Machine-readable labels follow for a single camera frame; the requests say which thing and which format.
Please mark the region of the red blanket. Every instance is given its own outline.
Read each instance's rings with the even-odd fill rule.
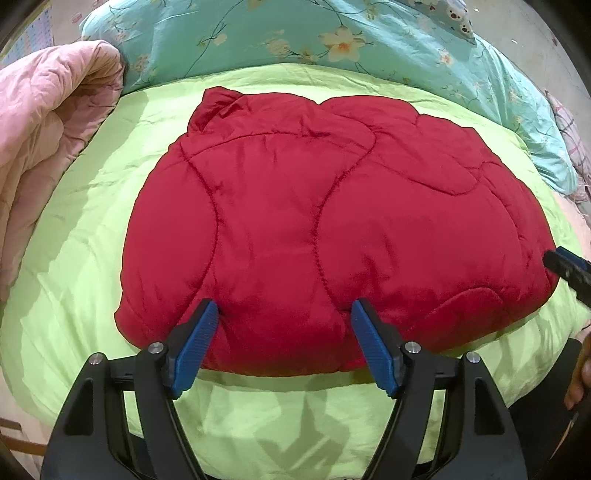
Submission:
[[[217,87],[135,202],[115,320],[145,347],[209,297],[205,368],[347,371],[364,365],[358,297],[443,351],[542,306],[550,248],[536,198],[474,129],[390,98]]]

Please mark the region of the blue gripper pad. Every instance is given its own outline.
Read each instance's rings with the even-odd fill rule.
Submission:
[[[174,361],[174,382],[170,387],[175,398],[179,398],[184,391],[193,386],[209,344],[216,333],[217,315],[217,305],[210,301],[177,355]]]
[[[351,325],[376,385],[393,397],[399,388],[392,356],[359,300],[351,308]]]
[[[574,263],[577,267],[579,267],[584,272],[589,271],[589,264],[584,258],[581,258],[578,255],[575,255],[570,250],[566,250],[564,247],[558,247],[556,249],[556,253],[563,257],[565,260],[569,260]]]

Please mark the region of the folded pink comforter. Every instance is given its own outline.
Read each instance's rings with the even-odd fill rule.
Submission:
[[[57,183],[115,108],[119,52],[85,41],[33,53],[0,70],[0,300]]]

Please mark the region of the plaid fabric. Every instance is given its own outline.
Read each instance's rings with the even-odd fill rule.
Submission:
[[[560,130],[569,152],[570,161],[579,177],[579,187],[569,198],[577,203],[585,202],[591,199],[588,189],[591,187],[591,159],[587,154],[587,148],[579,135],[577,124],[574,123],[573,114],[548,90],[545,91],[545,94],[554,112],[558,130]]]

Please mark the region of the human hand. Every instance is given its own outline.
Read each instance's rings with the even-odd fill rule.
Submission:
[[[571,410],[581,402],[585,393],[591,388],[591,333],[585,337],[577,366],[570,379],[569,389],[564,398],[566,408]]]

